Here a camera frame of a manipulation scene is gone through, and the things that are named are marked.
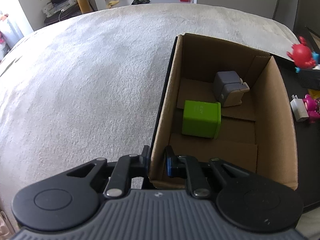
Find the white charger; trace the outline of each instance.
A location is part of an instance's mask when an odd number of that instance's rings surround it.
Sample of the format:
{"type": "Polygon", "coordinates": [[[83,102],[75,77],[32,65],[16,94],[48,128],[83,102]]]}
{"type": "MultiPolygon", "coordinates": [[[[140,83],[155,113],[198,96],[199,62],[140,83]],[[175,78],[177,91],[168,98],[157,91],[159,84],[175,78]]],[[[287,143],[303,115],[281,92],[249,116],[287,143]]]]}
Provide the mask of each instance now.
{"type": "Polygon", "coordinates": [[[294,117],[297,122],[303,122],[309,118],[308,112],[302,99],[298,98],[297,95],[292,95],[292,101],[290,102],[294,117]]]}

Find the white blanket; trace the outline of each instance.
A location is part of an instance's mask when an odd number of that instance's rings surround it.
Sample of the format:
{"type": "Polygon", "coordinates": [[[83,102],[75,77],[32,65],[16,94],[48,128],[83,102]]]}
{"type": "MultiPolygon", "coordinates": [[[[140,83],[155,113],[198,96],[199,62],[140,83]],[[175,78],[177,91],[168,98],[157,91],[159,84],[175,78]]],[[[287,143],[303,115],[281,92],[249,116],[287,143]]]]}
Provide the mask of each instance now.
{"type": "Polygon", "coordinates": [[[116,161],[150,145],[172,45],[185,32],[282,57],[298,42],[284,25],[241,11],[148,4],[51,25],[5,57],[0,205],[15,228],[10,203],[22,187],[99,156],[116,161]]]}

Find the pink plush toy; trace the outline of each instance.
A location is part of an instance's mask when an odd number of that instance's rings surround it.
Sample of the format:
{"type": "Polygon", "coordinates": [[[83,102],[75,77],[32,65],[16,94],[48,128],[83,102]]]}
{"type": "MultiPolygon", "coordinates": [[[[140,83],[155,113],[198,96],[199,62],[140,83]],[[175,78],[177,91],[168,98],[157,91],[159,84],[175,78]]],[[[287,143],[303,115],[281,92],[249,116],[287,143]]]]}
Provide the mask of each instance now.
{"type": "Polygon", "coordinates": [[[305,98],[303,98],[303,103],[306,107],[306,110],[309,115],[310,123],[314,123],[317,119],[320,119],[319,107],[320,101],[318,99],[312,99],[309,94],[306,94],[305,98]]]}

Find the slipper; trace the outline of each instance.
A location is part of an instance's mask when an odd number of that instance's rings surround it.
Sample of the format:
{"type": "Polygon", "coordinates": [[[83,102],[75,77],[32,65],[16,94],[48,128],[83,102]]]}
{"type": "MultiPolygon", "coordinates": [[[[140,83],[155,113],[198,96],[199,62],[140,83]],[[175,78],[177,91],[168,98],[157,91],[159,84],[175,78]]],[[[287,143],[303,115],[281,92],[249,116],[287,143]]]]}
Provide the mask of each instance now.
{"type": "Polygon", "coordinates": [[[140,0],[133,0],[132,4],[131,5],[137,5],[140,3],[140,0]]]}
{"type": "Polygon", "coordinates": [[[150,3],[150,0],[141,0],[141,2],[150,3]]]}
{"type": "Polygon", "coordinates": [[[117,4],[118,2],[119,2],[119,0],[117,0],[117,1],[111,0],[111,1],[108,3],[108,5],[113,6],[113,5],[117,4]]]}

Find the gray toy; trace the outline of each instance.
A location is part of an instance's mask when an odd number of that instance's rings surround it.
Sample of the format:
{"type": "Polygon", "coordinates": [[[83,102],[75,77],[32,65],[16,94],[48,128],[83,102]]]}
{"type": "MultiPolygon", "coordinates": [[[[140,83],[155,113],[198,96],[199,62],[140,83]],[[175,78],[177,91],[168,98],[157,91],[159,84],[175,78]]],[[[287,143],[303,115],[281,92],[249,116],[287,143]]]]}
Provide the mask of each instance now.
{"type": "Polygon", "coordinates": [[[213,82],[214,97],[221,106],[237,106],[241,98],[250,88],[235,71],[217,72],[213,82]]]}

